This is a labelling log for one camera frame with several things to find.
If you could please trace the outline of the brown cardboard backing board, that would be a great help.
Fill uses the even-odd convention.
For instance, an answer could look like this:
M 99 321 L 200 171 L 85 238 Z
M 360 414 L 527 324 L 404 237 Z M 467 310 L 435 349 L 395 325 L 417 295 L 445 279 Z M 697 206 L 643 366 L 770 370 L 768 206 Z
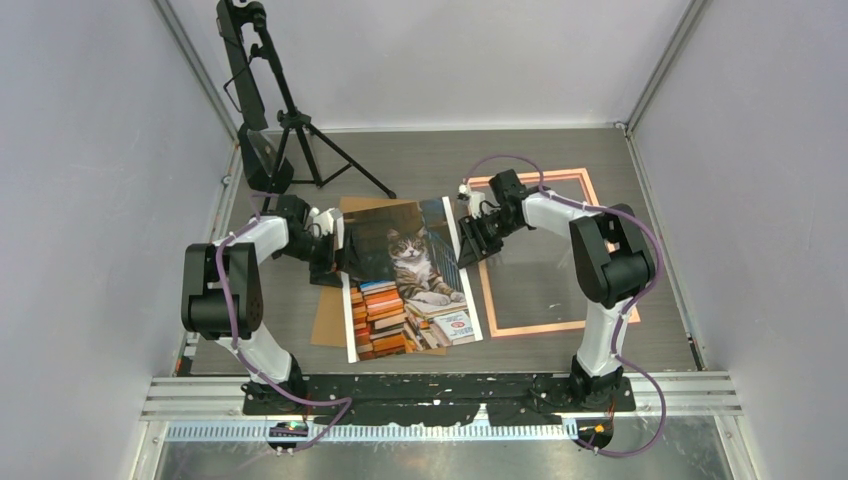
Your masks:
M 354 363 L 435 347 L 420 335 L 414 302 L 405 298 L 406 269 L 396 270 L 393 256 L 409 234 L 410 245 L 425 252 L 425 222 L 417 201 L 344 197 L 343 230 L 352 233 L 368 261 L 388 262 L 388 278 L 365 274 L 363 280 L 340 277 L 340 287 L 325 287 L 319 300 L 312 342 L 327 345 L 331 337 Z

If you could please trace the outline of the clear acrylic sheet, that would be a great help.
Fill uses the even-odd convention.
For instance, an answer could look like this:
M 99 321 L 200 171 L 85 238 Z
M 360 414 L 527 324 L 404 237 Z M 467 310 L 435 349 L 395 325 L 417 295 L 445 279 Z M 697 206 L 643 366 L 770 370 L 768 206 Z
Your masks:
M 583 327 L 587 300 L 574 272 L 570 237 L 523 228 L 504 240 L 500 252 L 479 265 L 486 311 L 494 328 Z

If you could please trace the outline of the pink wooden picture frame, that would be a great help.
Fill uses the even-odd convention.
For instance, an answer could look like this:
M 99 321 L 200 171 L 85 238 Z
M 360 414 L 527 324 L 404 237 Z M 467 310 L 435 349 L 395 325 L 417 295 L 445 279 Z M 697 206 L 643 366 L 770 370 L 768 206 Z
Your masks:
M 486 195 L 483 215 L 500 211 L 511 224 L 511 234 L 542 228 L 570 237 L 574 271 L 587 299 L 582 328 L 610 320 L 618 337 L 629 321 L 629 312 L 653 284 L 656 264 L 647 246 L 654 236 L 628 206 L 615 208 L 578 202 L 556 194 L 543 184 L 544 175 L 518 174 L 513 170 L 492 177 L 470 176 L 462 184 Z M 534 329 L 494 328 L 494 314 L 486 311 L 493 337 L 574 330 L 547 325 Z

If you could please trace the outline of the cat photo print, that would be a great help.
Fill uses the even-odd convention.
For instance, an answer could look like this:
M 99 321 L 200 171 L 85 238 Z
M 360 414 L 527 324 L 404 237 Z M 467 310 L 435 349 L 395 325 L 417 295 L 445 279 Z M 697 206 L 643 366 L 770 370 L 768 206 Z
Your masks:
M 452 200 L 345 197 L 340 206 L 353 256 L 340 274 L 349 362 L 482 340 Z

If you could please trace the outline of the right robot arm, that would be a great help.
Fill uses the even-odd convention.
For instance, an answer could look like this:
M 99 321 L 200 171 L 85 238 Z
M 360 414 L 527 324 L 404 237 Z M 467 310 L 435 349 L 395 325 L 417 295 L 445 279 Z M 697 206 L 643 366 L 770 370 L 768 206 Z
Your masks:
M 657 264 L 650 251 L 655 236 L 626 204 L 594 206 L 560 196 L 543 184 L 528 187 L 513 170 L 493 176 L 489 187 L 494 202 L 468 183 L 458 188 L 459 199 L 469 208 L 458 221 L 458 266 L 500 252 L 505 238 L 523 228 L 568 238 L 587 315 L 565 398 L 589 411 L 611 403 L 623 385 L 620 350 L 630 312 L 655 283 Z

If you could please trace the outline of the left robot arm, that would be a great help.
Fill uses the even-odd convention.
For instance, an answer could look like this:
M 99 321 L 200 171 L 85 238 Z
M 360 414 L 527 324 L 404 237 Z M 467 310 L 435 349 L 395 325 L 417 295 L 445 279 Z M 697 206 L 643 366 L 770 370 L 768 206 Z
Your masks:
M 187 247 L 181 320 L 185 330 L 224 347 L 248 371 L 246 394 L 293 414 L 312 405 L 295 357 L 263 323 L 260 266 L 281 256 L 317 275 L 350 273 L 356 255 L 337 208 L 320 211 L 296 195 L 273 195 L 276 205 L 255 210 L 244 226 L 209 243 Z

